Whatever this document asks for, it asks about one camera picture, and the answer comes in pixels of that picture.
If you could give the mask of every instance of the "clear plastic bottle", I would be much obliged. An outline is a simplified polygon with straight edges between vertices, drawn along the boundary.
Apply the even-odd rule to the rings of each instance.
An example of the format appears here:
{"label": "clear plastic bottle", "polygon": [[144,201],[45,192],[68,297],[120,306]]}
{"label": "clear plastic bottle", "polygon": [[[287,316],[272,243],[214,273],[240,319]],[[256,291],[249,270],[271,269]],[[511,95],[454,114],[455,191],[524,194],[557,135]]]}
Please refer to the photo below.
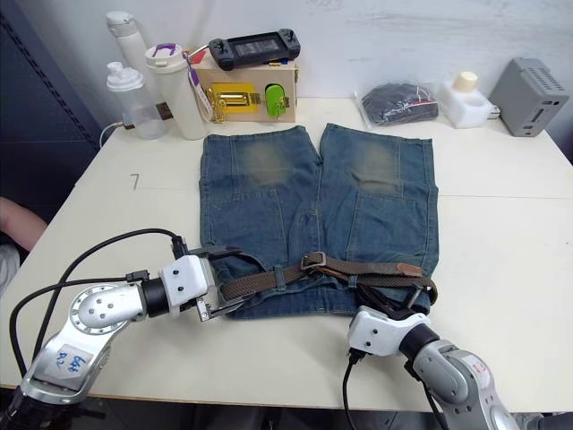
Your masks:
{"label": "clear plastic bottle", "polygon": [[107,87],[116,94],[137,134],[142,139],[157,139],[165,134],[165,126],[145,88],[143,75],[131,67],[124,68],[120,62],[109,63],[107,69]]}

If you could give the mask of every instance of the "faded knee patch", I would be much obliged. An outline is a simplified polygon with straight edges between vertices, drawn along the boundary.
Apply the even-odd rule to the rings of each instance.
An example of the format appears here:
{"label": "faded knee patch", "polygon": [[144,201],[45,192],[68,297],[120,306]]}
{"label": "faded knee patch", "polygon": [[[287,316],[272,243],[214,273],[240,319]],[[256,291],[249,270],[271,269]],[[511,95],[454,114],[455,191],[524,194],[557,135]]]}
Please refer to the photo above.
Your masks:
{"label": "faded knee patch", "polygon": [[277,145],[253,143],[242,150],[243,173],[257,186],[270,186],[286,182],[287,160]]}
{"label": "faded knee patch", "polygon": [[356,185],[373,194],[402,196],[398,143],[368,144],[355,154],[350,173]]}

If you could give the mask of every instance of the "belt buckle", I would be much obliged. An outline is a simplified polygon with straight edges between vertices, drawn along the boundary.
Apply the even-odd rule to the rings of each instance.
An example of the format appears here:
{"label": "belt buckle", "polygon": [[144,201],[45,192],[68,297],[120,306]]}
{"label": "belt buckle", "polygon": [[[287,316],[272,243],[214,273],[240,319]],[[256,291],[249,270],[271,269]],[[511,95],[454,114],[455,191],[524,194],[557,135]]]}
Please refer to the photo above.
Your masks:
{"label": "belt buckle", "polygon": [[301,259],[301,271],[308,271],[309,269],[312,269],[314,267],[326,266],[326,254],[325,253],[316,252],[316,253],[311,253],[311,254],[320,255],[321,261],[308,263],[309,254],[307,254]]}

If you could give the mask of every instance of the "white table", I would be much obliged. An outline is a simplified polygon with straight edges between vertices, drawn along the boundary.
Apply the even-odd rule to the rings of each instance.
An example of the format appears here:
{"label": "white table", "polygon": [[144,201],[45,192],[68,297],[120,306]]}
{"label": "white table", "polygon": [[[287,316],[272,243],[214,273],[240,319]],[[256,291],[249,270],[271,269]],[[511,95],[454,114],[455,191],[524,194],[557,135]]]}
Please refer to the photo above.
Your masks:
{"label": "white table", "polygon": [[[298,124],[318,145],[327,122],[363,129],[349,99],[299,99]],[[228,123],[213,133],[262,133],[290,124]],[[481,356],[511,411],[573,409],[573,168],[547,133],[508,135],[501,121],[455,130],[437,121],[376,133],[433,138],[440,188],[440,298],[433,329]],[[76,184],[0,303],[4,386],[20,381],[8,339],[14,304],[57,281],[88,247],[136,228],[199,241],[202,142],[171,126],[157,141],[117,130]],[[135,176],[139,175],[137,186]],[[152,273],[173,257],[143,236],[90,257],[73,278]],[[82,287],[63,291],[48,333],[62,327]],[[48,297],[29,304],[19,333],[30,357]],[[200,323],[194,310],[132,324],[116,340],[92,394],[110,397],[340,408],[349,318],[305,316]],[[403,357],[366,358],[349,384],[357,409],[429,410]]]}

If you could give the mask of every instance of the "gray box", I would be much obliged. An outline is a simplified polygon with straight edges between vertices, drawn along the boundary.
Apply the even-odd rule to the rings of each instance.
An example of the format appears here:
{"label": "gray box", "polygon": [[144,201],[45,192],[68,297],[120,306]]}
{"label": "gray box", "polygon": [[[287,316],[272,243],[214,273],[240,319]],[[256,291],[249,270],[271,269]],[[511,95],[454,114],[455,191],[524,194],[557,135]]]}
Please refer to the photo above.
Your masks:
{"label": "gray box", "polygon": [[553,119],[569,95],[536,58],[514,58],[492,91],[490,102],[514,136],[534,137]]}

